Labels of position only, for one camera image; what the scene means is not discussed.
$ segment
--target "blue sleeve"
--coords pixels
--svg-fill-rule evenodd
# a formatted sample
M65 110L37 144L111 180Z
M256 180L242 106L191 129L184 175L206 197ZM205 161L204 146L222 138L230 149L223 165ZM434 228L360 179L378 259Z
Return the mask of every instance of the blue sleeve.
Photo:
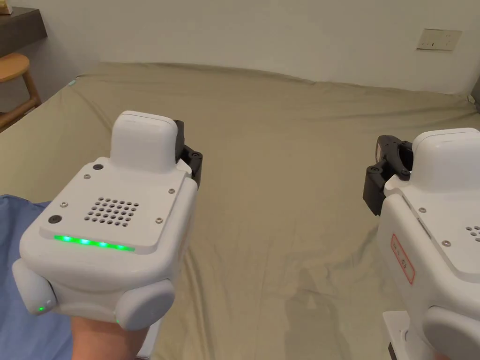
M28 313L15 285L12 264L20 257L20 237L48 203L0 196L0 352L2 359L70 360L70 318Z

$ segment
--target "green led light strip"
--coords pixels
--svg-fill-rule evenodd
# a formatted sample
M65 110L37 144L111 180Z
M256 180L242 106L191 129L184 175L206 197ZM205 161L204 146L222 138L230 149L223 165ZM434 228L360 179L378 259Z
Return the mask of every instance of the green led light strip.
M124 246L124 245L115 245L115 244L109 244L107 242L98 242L98 241L92 241L87 239L71 238L70 236L55 235L54 239L64 241L64 242L76 242L77 244L82 244L82 245L97 246L99 248L109 248L109 249L115 249L120 251L135 251L135 248L129 248L128 246Z

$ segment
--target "wall socket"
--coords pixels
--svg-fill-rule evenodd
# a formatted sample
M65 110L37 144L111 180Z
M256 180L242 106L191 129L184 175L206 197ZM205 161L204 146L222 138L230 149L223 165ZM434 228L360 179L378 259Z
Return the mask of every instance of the wall socket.
M458 30L423 29L417 50L453 51L462 35Z

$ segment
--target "wooden stool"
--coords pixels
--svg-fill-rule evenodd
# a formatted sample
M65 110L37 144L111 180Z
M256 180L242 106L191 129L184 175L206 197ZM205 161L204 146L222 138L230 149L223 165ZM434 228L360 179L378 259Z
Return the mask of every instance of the wooden stool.
M0 83L15 79L21 75L30 94L30 99L27 102L17 106L12 111L0 115L0 131L19 120L27 111L42 104L32 76L28 71L29 67L30 60L21 54L10 54L0 58Z

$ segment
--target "round white side knob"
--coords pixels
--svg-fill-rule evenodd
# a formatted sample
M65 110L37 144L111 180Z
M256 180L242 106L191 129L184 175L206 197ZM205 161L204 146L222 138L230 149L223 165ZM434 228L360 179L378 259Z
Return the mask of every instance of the round white side knob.
M119 325L129 331L149 327L160 320L175 299L175 289L170 280L126 291L115 308Z
M12 271L18 292L29 313L45 314L57 305L50 283L30 270L22 259L13 263Z

